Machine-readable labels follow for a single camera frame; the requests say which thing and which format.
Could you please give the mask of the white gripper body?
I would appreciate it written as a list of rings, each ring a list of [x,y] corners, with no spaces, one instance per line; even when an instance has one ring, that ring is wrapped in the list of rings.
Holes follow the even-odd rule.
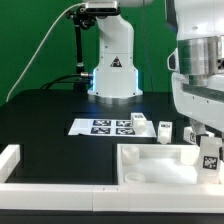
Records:
[[[172,90],[177,111],[189,118],[224,132],[224,75],[213,75],[208,86],[192,86],[188,77],[172,74]]]

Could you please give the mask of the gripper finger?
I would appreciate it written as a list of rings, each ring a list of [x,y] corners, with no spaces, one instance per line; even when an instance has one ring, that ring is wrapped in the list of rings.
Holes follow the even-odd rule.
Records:
[[[206,134],[205,125],[197,120],[191,120],[191,127],[196,136],[202,136]]]

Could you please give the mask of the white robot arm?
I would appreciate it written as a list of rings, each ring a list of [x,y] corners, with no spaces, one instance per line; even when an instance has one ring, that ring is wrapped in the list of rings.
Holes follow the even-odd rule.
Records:
[[[120,7],[153,0],[90,0],[100,30],[99,64],[89,93],[101,99],[139,95],[133,65],[133,27]],[[172,91],[177,111],[191,119],[197,134],[210,126],[224,133],[224,0],[165,0],[166,19],[177,29]]]

